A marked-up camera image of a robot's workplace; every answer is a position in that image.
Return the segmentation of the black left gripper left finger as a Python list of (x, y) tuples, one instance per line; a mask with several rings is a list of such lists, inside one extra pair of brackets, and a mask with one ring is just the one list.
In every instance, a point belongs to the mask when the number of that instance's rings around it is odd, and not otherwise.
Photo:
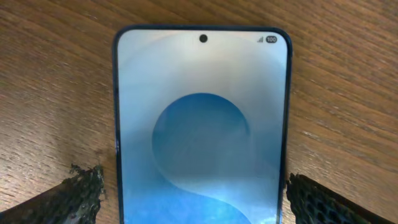
[(71, 178), (1, 212), (1, 224), (89, 224), (96, 222), (105, 194), (101, 165), (87, 170), (72, 164)]

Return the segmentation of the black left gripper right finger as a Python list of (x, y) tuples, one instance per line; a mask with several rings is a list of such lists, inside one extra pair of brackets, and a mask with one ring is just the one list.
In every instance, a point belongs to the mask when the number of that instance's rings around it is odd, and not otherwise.
[(286, 195), (299, 224), (394, 224), (302, 174), (290, 174)]

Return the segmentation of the blue smartphone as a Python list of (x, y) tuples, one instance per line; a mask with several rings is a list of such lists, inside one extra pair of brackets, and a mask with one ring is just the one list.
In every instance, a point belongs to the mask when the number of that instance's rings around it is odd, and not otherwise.
[(138, 24), (112, 51), (121, 223), (280, 223), (286, 31)]

